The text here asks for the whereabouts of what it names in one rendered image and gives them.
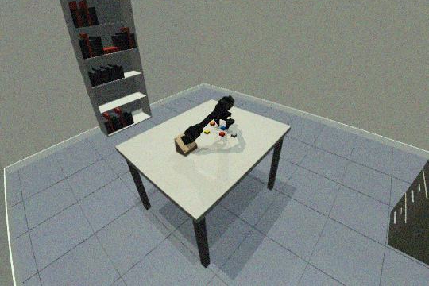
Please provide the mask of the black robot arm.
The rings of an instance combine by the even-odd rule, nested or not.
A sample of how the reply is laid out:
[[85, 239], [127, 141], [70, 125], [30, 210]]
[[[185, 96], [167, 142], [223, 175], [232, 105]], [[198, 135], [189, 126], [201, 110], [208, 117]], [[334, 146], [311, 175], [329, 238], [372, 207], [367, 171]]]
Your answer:
[[[219, 114], [223, 114], [227, 112], [231, 107], [233, 107], [234, 101], [235, 100], [231, 95], [224, 96], [218, 101], [218, 103], [215, 105], [215, 109], [206, 118], [204, 118], [199, 124], [195, 124], [194, 126], [189, 126], [185, 130], [184, 136], [180, 137], [184, 145], [188, 145], [192, 143], [194, 140], [196, 140], [203, 132], [203, 128], [208, 123], [210, 123]], [[228, 111], [226, 118], [231, 117], [231, 114], [232, 113]]]

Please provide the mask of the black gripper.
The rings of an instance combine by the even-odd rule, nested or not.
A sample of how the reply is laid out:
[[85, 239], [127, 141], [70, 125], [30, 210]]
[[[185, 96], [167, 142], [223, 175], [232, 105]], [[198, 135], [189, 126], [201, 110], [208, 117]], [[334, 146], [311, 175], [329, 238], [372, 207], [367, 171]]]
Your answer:
[[226, 121], [226, 129], [228, 130], [228, 129], [229, 129], [229, 127], [230, 127], [232, 124], [234, 124], [234, 119], [232, 119], [232, 118], [227, 119], [227, 118], [226, 118], [227, 113], [228, 113], [228, 111], [227, 111], [227, 112], [225, 112], [225, 113], [223, 113], [223, 114], [219, 114], [218, 116], [216, 116], [216, 117], [214, 118], [214, 120], [215, 120], [215, 122], [217, 123], [217, 125], [218, 125], [218, 126], [220, 125], [220, 119], [222, 119], [222, 120]]

